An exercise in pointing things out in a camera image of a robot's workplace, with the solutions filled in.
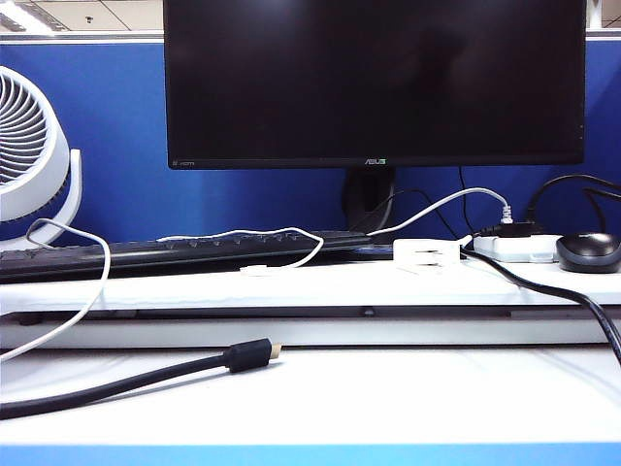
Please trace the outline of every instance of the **black mouse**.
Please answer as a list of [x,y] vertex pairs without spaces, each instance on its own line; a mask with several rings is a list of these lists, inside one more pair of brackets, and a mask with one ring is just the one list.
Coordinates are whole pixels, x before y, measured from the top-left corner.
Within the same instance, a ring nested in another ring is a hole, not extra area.
[[621,268],[621,240],[607,233],[576,233],[556,242],[563,270],[613,274]]

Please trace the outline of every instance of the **monitor screen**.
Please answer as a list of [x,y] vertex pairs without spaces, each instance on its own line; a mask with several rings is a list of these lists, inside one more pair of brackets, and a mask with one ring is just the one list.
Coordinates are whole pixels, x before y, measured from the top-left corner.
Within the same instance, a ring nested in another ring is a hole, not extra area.
[[172,168],[582,160],[584,0],[164,2]]

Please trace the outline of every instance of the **power strip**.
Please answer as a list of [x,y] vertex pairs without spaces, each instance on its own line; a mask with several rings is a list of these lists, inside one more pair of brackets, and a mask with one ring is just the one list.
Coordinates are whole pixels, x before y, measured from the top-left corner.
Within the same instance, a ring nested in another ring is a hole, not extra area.
[[558,262],[559,235],[533,235],[526,238],[485,236],[474,238],[474,250],[501,262]]

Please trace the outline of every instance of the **fan grille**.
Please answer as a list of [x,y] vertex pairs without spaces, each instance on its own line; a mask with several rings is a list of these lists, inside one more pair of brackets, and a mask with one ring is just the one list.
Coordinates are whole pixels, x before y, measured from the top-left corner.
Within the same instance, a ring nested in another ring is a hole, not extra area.
[[43,109],[28,89],[0,73],[0,185],[16,181],[37,163],[47,133]]

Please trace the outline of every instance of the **fan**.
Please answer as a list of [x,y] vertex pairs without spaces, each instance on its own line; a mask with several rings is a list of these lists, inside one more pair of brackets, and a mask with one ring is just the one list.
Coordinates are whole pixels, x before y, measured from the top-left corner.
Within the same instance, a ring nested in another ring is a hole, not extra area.
[[[36,213],[58,194],[67,176],[69,192],[54,216],[68,225],[82,199],[82,160],[69,151],[53,108],[24,76],[0,66],[0,222]],[[25,236],[0,241],[0,250],[37,248],[53,241],[60,228],[46,224]]]

